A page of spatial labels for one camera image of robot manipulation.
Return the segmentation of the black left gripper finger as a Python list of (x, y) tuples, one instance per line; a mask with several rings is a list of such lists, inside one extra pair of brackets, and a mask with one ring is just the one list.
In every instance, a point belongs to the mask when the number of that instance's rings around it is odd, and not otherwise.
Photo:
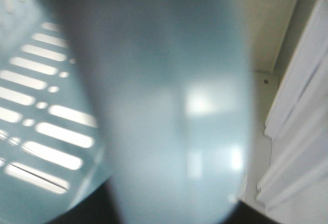
[(232, 214), (225, 219), (226, 224), (277, 224), (276, 221), (266, 217), (243, 201), (236, 204)]

